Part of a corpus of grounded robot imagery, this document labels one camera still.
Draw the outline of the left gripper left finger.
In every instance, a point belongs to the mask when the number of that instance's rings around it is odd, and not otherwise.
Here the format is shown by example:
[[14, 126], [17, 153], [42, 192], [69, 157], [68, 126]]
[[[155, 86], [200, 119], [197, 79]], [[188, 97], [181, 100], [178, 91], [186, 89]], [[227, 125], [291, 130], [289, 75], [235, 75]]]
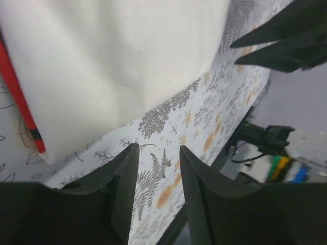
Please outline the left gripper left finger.
[[64, 187], [1, 184], [1, 244], [127, 244], [139, 146]]

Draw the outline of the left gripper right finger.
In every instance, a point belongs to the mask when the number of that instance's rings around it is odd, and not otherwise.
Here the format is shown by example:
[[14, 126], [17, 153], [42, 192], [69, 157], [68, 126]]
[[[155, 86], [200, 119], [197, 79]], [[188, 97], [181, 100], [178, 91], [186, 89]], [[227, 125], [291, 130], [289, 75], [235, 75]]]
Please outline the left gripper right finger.
[[211, 244], [326, 244], [326, 184], [277, 183], [205, 194]]

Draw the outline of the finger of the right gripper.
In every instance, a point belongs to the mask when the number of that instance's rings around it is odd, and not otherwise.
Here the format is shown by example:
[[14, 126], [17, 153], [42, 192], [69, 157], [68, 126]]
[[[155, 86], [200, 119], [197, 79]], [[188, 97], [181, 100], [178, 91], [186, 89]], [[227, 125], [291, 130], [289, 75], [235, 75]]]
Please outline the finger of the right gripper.
[[256, 50], [235, 61], [291, 73], [310, 70], [326, 63], [326, 33], [303, 33]]
[[269, 21], [235, 40], [230, 47], [284, 40], [326, 24], [326, 0], [295, 0]]

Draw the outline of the white t shirt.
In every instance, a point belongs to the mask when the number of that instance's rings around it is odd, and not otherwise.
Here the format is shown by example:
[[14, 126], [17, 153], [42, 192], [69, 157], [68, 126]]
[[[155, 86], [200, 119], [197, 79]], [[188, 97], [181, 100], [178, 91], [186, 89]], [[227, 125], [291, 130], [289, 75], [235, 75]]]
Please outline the white t shirt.
[[1, 33], [49, 164], [206, 73], [229, 1], [1, 1]]

